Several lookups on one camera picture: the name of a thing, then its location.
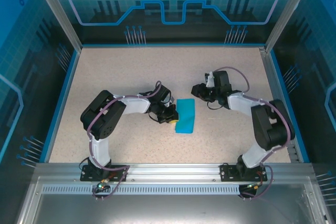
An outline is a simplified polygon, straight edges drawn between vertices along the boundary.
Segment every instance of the beige table surface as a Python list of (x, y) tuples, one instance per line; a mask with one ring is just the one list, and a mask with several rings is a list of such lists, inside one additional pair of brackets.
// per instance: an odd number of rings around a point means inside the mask
[[(193, 85), (204, 73), (222, 66), (241, 70), (250, 81), (250, 96), (272, 99), (258, 48), (166, 47), (84, 48), (61, 119), (51, 163), (77, 163), (89, 155), (88, 137), (80, 115), (104, 89), (112, 94), (138, 94), (161, 80), (176, 99), (194, 98)], [(233, 89), (244, 90), (244, 79), (228, 71)], [(209, 110), (195, 98), (192, 134), (176, 134), (174, 124), (158, 124), (147, 114), (121, 117), (109, 137), (114, 163), (235, 163), (255, 142), (250, 117), (227, 109)], [(269, 162), (290, 162), (287, 150)]]

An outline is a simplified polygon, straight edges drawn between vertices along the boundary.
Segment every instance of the robotic arm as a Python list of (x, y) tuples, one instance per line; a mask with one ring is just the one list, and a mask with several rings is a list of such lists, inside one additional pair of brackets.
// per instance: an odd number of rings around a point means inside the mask
[[(219, 105), (236, 110), (252, 117), (256, 143), (243, 155), (239, 156), (234, 171), (241, 180), (251, 175), (254, 176), (260, 163), (264, 162), (275, 149), (286, 144), (286, 127), (269, 106), (262, 100), (251, 100), (239, 90), (232, 90), (226, 71), (215, 71), (205, 74), (205, 83), (195, 85), (192, 95), (206, 102), (218, 101)], [(290, 128), (290, 139), (295, 137), (293, 126), (290, 122), (284, 104), (280, 100), (269, 102), (285, 118)]]
[[(140, 93), (135, 97), (124, 97), (113, 103), (104, 114), (102, 114), (91, 128), (90, 133), (92, 138), (92, 151), (95, 160), (102, 166), (109, 168), (111, 158), (108, 151), (108, 136), (111, 135), (120, 117), (131, 113), (154, 113), (158, 123), (173, 123), (179, 120), (176, 111), (176, 105), (173, 104), (174, 98), (171, 96), (171, 91), (161, 85), (158, 92), (150, 98), (144, 98), (147, 95), (157, 91), (149, 91)], [(85, 130), (88, 129), (93, 119), (98, 113), (113, 99), (121, 97), (113, 95), (107, 90), (103, 90), (84, 110), (80, 120), (83, 123)], [(102, 173), (101, 177), (106, 177), (106, 173), (95, 163), (92, 156), (89, 157), (88, 163), (96, 173)]]

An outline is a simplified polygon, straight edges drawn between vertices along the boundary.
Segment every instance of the folded cloth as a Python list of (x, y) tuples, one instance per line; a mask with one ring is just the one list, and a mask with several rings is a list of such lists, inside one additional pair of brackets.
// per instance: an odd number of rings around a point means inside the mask
[(195, 99), (178, 99), (176, 110), (179, 113), (176, 133), (193, 133), (195, 122)]

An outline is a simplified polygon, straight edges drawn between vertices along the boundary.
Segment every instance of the metal frame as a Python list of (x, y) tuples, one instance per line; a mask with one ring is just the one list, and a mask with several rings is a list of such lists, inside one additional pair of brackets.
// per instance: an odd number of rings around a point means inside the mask
[(59, 124), (61, 122), (63, 111), (64, 111), (64, 108), (65, 108), (65, 105), (68, 99), (73, 77), (75, 76), (79, 57), (80, 57), (80, 53), (74, 51), (67, 74), (64, 79), (61, 93), (57, 101), (54, 116), (52, 117), (52, 121), (51, 121), (49, 131), (48, 131), (48, 134), (45, 140), (45, 144), (43, 146), (43, 150), (42, 150), (40, 160), (39, 160), (40, 162), (44, 163), (44, 162), (49, 161), (50, 159), (51, 150), (54, 147), (57, 131), (59, 129)]
[(277, 23), (275, 24), (271, 34), (266, 41), (266, 52), (270, 52), (273, 49), (275, 43), (280, 37), (280, 34), (284, 30), (285, 26), (287, 25), (287, 22), (289, 21), (293, 12), (297, 8), (299, 2), (300, 0), (288, 0)]
[[(80, 54), (82, 44), (73, 29), (59, 0), (46, 0), (52, 12), (58, 19), (61, 27), (68, 36), (75, 50)], [(272, 30), (265, 48), (262, 45), (260, 53), (266, 69), (269, 84), (275, 98), (284, 100), (281, 85), (274, 69), (270, 52), (278, 40), (281, 32), (295, 11), (300, 0), (289, 0), (282, 14)], [(294, 140), (298, 160), (303, 161), (297, 139)], [(127, 181), (123, 185), (238, 185), (241, 183), (222, 183), (220, 181), (220, 164), (131, 164)], [(307, 200), (311, 208), (311, 218), (316, 223), (325, 223), (323, 215), (329, 217), (322, 193), (319, 189), (314, 170), (311, 164), (271, 164), (274, 169), (274, 184), (302, 184), (306, 189)], [(72, 185), (83, 186), (95, 183), (80, 182), (78, 164), (37, 164), (26, 199), (17, 223), (33, 223), (45, 185)]]
[(68, 19), (65, 11), (63, 10), (61, 3), (59, 2), (59, 0), (46, 0), (46, 1), (51, 11), (54, 13), (58, 22), (60, 23), (63, 31), (68, 36), (72, 46), (77, 52), (80, 53), (83, 46), (74, 28), (72, 27), (70, 20)]
[[(238, 185), (245, 183), (223, 183), (220, 181), (219, 165), (221, 164), (130, 164), (131, 168), (127, 181), (123, 185), (136, 187), (149, 185), (202, 185), (209, 188), (213, 185)], [(310, 205), (311, 218), (316, 223), (325, 223), (323, 206), (320, 204), (321, 191), (319, 189), (311, 164), (271, 164), (274, 170), (274, 184), (293, 185), (302, 184), (305, 187), (306, 200)], [(80, 170), (78, 164), (37, 164), (29, 187), (22, 211), (17, 223), (33, 223), (37, 214), (43, 186), (50, 184), (80, 187), (83, 184), (96, 183), (79, 181)]]
[[(274, 99), (280, 99), (281, 101), (283, 101), (287, 111), (289, 111), (288, 104), (286, 102), (283, 90), (281, 88), (279, 77), (276, 73), (274, 62), (272, 60), (271, 55), (266, 52), (265, 48), (260, 48), (260, 54), (261, 54), (261, 58), (263, 60), (262, 62), (264, 63), (266, 75), (267, 75), (267, 78), (268, 78), (268, 83), (269, 83), (270, 89), (272, 91), (273, 98)], [(298, 136), (298, 134), (296, 134), (295, 138), (291, 141), (291, 144), (294, 145), (294, 148), (296, 150), (296, 152), (295, 152), (296, 156), (291, 157), (291, 161), (294, 162), (295, 161), (294, 159), (297, 158), (297, 160), (299, 162), (304, 163), (305, 160), (302, 156), (302, 153), (306, 152), (306, 150), (302, 150), (300, 148), (297, 136)]]

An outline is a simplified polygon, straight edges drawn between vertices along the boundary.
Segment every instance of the purple cable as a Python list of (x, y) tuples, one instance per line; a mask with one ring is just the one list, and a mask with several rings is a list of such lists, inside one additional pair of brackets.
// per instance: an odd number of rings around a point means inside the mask
[[(250, 193), (243, 193), (243, 194), (250, 196), (250, 199), (255, 198), (255, 196), (254, 196), (253, 194), (250, 194)], [(279, 212), (283, 217), (285, 217), (285, 218), (288, 220), (289, 223), (293, 223), (292, 220), (291, 220), (287, 215), (285, 215), (284, 212), (281, 211), (276, 205), (274, 205), (272, 201), (270, 201), (270, 200), (268, 200), (268, 199), (263, 199), (263, 198), (259, 198), (259, 199), (262, 200), (262, 201), (264, 201), (264, 202), (266, 202), (266, 203), (268, 203), (268, 204), (270, 204), (270, 205), (272, 205), (275, 209), (278, 210), (278, 212)]]
[(126, 171), (124, 172), (124, 174), (122, 175), (121, 179), (119, 180), (117, 186), (114, 188), (114, 190), (108, 195), (106, 196), (105, 198), (108, 198), (110, 197), (115, 191), (116, 189), (119, 187), (120, 183), (122, 182), (122, 180), (125, 178), (126, 174), (127, 174), (127, 171), (129, 170), (130, 166), (129, 165), (125, 165), (125, 166), (122, 166), (122, 167), (118, 167), (118, 168), (106, 168), (104, 166), (102, 166), (101, 164), (98, 163), (98, 161), (96, 160), (96, 158), (94, 157), (93, 155), (93, 149), (92, 149), (92, 135), (91, 135), (91, 128), (92, 126), (95, 124), (95, 122), (98, 120), (98, 118), (103, 115), (103, 113), (105, 112), (105, 110), (107, 110), (112, 104), (114, 104), (115, 102), (123, 99), (123, 98), (150, 98), (150, 97), (153, 97), (154, 95), (156, 95), (158, 93), (158, 91), (161, 89), (161, 81), (157, 81), (156, 84), (155, 84), (155, 91), (152, 93), (152, 94), (149, 94), (149, 95), (146, 95), (146, 96), (141, 96), (141, 95), (125, 95), (125, 96), (122, 96), (122, 97), (118, 97), (118, 98), (115, 98), (113, 99), (112, 101), (110, 101), (97, 115), (96, 117), (92, 120), (92, 122), (90, 123), (88, 129), (87, 129), (87, 134), (89, 136), (89, 139), (90, 139), (90, 143), (89, 143), (89, 149), (90, 149), (90, 155), (93, 159), (93, 161), (95, 162), (95, 164), (100, 167), (101, 169), (104, 169), (104, 170), (109, 170), (109, 171), (117, 171), (117, 170), (124, 170), (126, 169)]
[(289, 125), (288, 125), (288, 123), (287, 123), (285, 117), (281, 114), (281, 112), (280, 112), (276, 107), (274, 107), (272, 104), (270, 104), (270, 103), (267, 102), (267, 101), (264, 101), (263, 99), (256, 99), (256, 98), (249, 97), (249, 96), (247, 96), (247, 95), (244, 94), (244, 93), (246, 93), (247, 91), (250, 90), (250, 83), (248, 82), (247, 77), (246, 77), (246, 75), (244, 75), (244, 73), (242, 73), (240, 70), (238, 70), (238, 69), (236, 69), (236, 68), (234, 68), (234, 67), (221, 67), (221, 68), (216, 69), (214, 72), (220, 71), (220, 70), (222, 70), (222, 69), (232, 69), (232, 70), (235, 70), (236, 72), (240, 73), (241, 76), (243, 76), (243, 78), (245, 79), (246, 84), (247, 84), (247, 89), (246, 89), (246, 91), (243, 91), (243, 97), (245, 97), (246, 99), (249, 99), (249, 100), (251, 100), (251, 101), (262, 102), (262, 103), (264, 103), (265, 105), (271, 107), (271, 108), (278, 114), (278, 116), (280, 117), (282, 123), (284, 124), (284, 126), (285, 126), (285, 128), (286, 128), (287, 139), (286, 139), (285, 144), (284, 144), (283, 146), (281, 146), (281, 147), (275, 148), (272, 152), (270, 152), (269, 154), (267, 154), (266, 157), (264, 157), (264, 158), (262, 159), (262, 161), (261, 161), (261, 163), (263, 163), (263, 162), (264, 162), (266, 159), (268, 159), (268, 158), (269, 158), (275, 151), (278, 151), (278, 150), (280, 150), (280, 149), (283, 149), (283, 148), (285, 148), (285, 147), (289, 144), (289, 142), (290, 142), (290, 129), (289, 129)]
[(246, 99), (249, 99), (251, 101), (255, 101), (255, 102), (261, 102), (261, 103), (264, 103), (265, 105), (269, 106), (271, 109), (273, 109), (277, 114), (278, 116), (280, 117), (282, 123), (284, 124), (285, 128), (286, 128), (286, 132), (287, 132), (287, 139), (286, 139), (286, 142), (283, 146), (280, 146), (278, 148), (275, 148), (273, 151), (271, 151), (270, 153), (268, 153), (261, 161), (260, 161), (260, 166), (261, 167), (268, 167), (271, 171), (271, 179), (270, 179), (270, 182), (268, 184), (268, 186), (266, 187), (266, 189), (261, 193), (259, 194), (258, 196), (255, 196), (253, 197), (253, 199), (258, 199), (259, 197), (261, 197), (262, 195), (264, 195), (270, 188), (270, 186), (272, 185), (272, 182), (273, 182), (273, 169), (272, 167), (270, 167), (269, 165), (264, 165), (263, 163), (275, 152), (275, 151), (278, 151), (280, 149), (283, 149), (285, 148), (289, 142), (290, 142), (290, 129), (289, 129), (289, 124), (288, 122), (286, 121), (285, 117), (281, 114), (281, 112), (275, 107), (273, 106), (272, 104), (270, 104), (269, 102), (267, 101), (264, 101), (263, 99), (256, 99), (256, 98), (253, 98), (253, 97), (249, 97), (247, 95), (245, 95), (244, 93), (246, 93), (247, 91), (250, 90), (250, 84), (247, 80), (247, 77), (238, 69), (234, 68), (234, 67), (221, 67), (221, 68), (218, 68), (216, 69), (214, 72), (217, 72), (219, 70), (222, 70), (222, 69), (233, 69), (235, 71), (237, 71), (238, 73), (241, 74), (241, 76), (244, 77), (245, 81), (246, 81), (246, 84), (247, 84), (247, 90), (246, 91), (243, 91), (243, 97), (246, 98)]
[[(110, 194), (106, 195), (105, 197), (101, 197), (102, 200), (111, 197), (111, 196), (116, 192), (116, 190), (117, 190), (118, 187), (120, 186), (122, 180), (125, 178), (125, 176), (126, 176), (128, 170), (129, 170), (129, 168), (126, 168), (124, 174), (121, 176), (121, 178), (120, 178), (119, 182), (117, 183), (116, 187), (113, 189), (113, 191), (112, 191)], [(93, 189), (93, 191), (92, 191), (92, 196), (97, 197), (97, 194), (95, 193), (95, 191), (96, 191), (96, 187), (95, 187), (95, 188)]]
[(253, 97), (249, 97), (247, 95), (244, 95), (243, 94), (243, 97), (246, 98), (246, 99), (249, 99), (251, 101), (255, 101), (255, 102), (261, 102), (261, 103), (264, 103), (265, 105), (271, 107), (271, 109), (273, 109), (277, 114), (278, 116), (280, 117), (282, 123), (284, 124), (285, 128), (286, 128), (286, 132), (287, 132), (287, 139), (286, 139), (286, 142), (283, 146), (280, 146), (278, 148), (275, 148), (273, 151), (271, 151), (270, 153), (268, 153), (262, 160), (261, 160), (261, 163), (265, 162), (274, 152), (280, 150), (280, 149), (283, 149), (285, 148), (289, 142), (290, 142), (290, 129), (289, 129), (289, 125), (288, 125), (288, 122), (286, 121), (285, 117), (281, 114), (281, 112), (275, 107), (273, 106), (272, 104), (270, 104), (269, 102), (263, 100), (263, 99), (256, 99), (256, 98), (253, 98)]
[(246, 84), (247, 84), (247, 89), (245, 91), (243, 91), (243, 93), (246, 93), (250, 90), (250, 83), (248, 82), (247, 77), (246, 77), (246, 75), (243, 74), (243, 72), (241, 72), (239, 69), (236, 69), (234, 67), (221, 67), (221, 68), (216, 69), (214, 72), (220, 71), (222, 69), (232, 69), (232, 70), (235, 70), (236, 72), (240, 73), (240, 75), (243, 76), (243, 78), (245, 79)]

